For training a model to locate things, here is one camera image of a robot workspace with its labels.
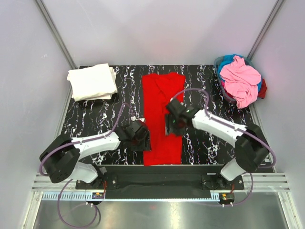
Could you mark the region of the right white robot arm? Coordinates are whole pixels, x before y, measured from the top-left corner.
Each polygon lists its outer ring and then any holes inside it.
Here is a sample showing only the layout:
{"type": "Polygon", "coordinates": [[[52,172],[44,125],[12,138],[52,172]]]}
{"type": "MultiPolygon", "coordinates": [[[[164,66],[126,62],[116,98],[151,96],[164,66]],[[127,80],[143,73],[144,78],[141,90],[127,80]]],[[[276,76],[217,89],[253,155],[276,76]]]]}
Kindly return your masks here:
{"type": "Polygon", "coordinates": [[[218,187],[229,188],[243,173],[253,173],[271,152],[262,130],[257,125],[240,125],[193,106],[186,107],[172,99],[166,109],[165,132],[182,136],[188,128],[206,131],[234,147],[234,158],[227,162],[216,177],[218,187]]]}

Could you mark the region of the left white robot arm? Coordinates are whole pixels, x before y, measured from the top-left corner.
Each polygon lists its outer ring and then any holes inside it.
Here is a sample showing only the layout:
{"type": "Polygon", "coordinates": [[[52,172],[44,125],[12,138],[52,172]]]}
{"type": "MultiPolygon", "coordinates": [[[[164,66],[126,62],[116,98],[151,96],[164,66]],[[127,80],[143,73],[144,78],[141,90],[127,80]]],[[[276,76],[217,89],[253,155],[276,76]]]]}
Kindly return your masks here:
{"type": "Polygon", "coordinates": [[[81,160],[120,147],[129,148],[131,151],[151,150],[150,131],[144,118],[135,119],[127,126],[99,135],[77,138],[59,135],[40,155],[39,172],[43,176],[48,176],[54,184],[74,179],[97,189],[103,183],[101,171],[81,160]]]}

